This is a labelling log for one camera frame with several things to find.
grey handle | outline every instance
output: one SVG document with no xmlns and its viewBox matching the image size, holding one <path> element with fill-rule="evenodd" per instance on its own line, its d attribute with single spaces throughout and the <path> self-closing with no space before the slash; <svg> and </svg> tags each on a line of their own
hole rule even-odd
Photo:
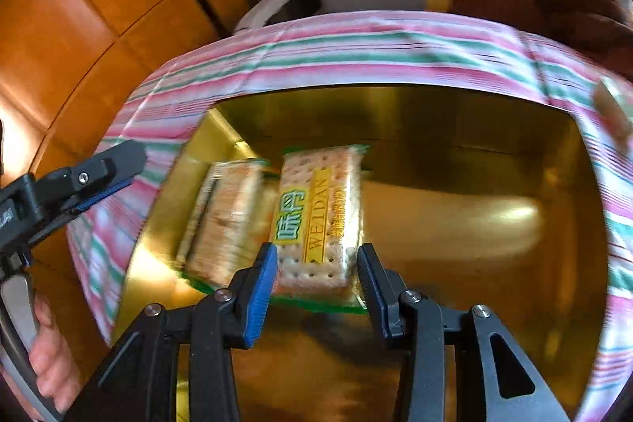
<svg viewBox="0 0 633 422">
<path fill-rule="evenodd" d="M 233 34 L 248 29 L 263 28 L 268 20 L 281 8 L 286 6 L 290 0 L 261 0 L 237 23 Z"/>
<path fill-rule="evenodd" d="M 44 421 L 59 422 L 62 415 L 51 399 L 40 394 L 37 375 L 28 359 L 39 330 L 34 299 L 28 273 L 15 274 L 0 285 L 0 363 Z"/>
</svg>

striped fabric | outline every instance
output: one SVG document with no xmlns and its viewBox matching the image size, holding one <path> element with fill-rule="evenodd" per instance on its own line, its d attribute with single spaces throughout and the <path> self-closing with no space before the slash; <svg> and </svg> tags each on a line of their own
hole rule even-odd
<svg viewBox="0 0 633 422">
<path fill-rule="evenodd" d="M 597 421 L 633 368 L 633 167 L 591 103 L 598 73 L 546 38 L 429 12 L 322 15 L 246 32 L 166 63 L 123 106 L 97 151 L 134 138 L 148 165 L 69 226 L 86 299 L 110 339 L 135 241 L 159 187 L 205 112 L 222 99 L 303 86 L 417 83 L 504 93 L 570 112 L 586 142 L 608 225 L 608 309 L 577 419 Z"/>
</svg>

plastic wrapper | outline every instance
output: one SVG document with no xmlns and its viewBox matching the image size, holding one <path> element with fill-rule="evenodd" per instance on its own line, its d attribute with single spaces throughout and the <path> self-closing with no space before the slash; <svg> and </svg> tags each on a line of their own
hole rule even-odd
<svg viewBox="0 0 633 422">
<path fill-rule="evenodd" d="M 273 175 L 269 172 L 264 174 L 262 187 L 260 188 L 255 206 L 252 210 L 251 219 L 248 224 L 248 234 L 243 245 L 245 261 L 237 264 L 238 266 L 235 272 L 239 269 L 250 267 L 257 253 L 260 251 L 262 244 L 268 242 L 270 224 L 272 223 L 275 202 L 277 201 L 278 184 L 278 175 Z"/>
<path fill-rule="evenodd" d="M 252 264 L 259 247 L 248 236 L 265 166 L 251 159 L 211 167 L 176 256 L 187 277 L 226 286 L 237 270 Z"/>
<path fill-rule="evenodd" d="M 274 295 L 314 310 L 362 308 L 354 278 L 365 149 L 330 147 L 284 157 L 270 237 L 279 258 Z"/>
<path fill-rule="evenodd" d="M 593 101 L 616 147 L 628 154 L 633 135 L 633 85 L 617 76 L 603 75 L 596 84 Z"/>
</svg>

gold metallic lining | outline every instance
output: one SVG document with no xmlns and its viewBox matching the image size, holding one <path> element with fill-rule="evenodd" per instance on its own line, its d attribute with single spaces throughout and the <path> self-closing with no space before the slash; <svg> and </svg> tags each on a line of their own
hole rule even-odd
<svg viewBox="0 0 633 422">
<path fill-rule="evenodd" d="M 364 238 L 385 266 L 445 305 L 490 305 L 573 414 L 605 308 L 601 201 L 571 117 L 501 95 L 353 86 L 222 102 L 173 167 L 138 239 L 115 337 L 148 302 L 201 298 L 163 261 L 210 163 L 257 154 L 279 167 L 289 148 L 339 144 L 371 146 Z M 234 365 L 245 421 L 391 417 L 398 363 L 363 316 L 273 306 L 262 338 L 236 351 Z M 186 381 L 179 385 L 187 420 Z"/>
</svg>

human hand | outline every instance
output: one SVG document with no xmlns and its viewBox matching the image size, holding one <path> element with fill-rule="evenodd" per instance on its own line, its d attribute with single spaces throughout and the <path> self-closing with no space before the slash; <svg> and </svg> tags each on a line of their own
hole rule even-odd
<svg viewBox="0 0 633 422">
<path fill-rule="evenodd" d="M 36 294 L 35 298 L 35 312 L 40 329 L 28 357 L 37 375 L 37 388 L 40 393 L 53 399 L 55 408 L 62 413 L 79 394 L 79 369 L 71 355 L 68 342 L 59 332 L 48 301 L 39 294 Z M 40 414 L 24 398 L 4 370 L 2 375 L 28 415 L 41 420 Z"/>
</svg>

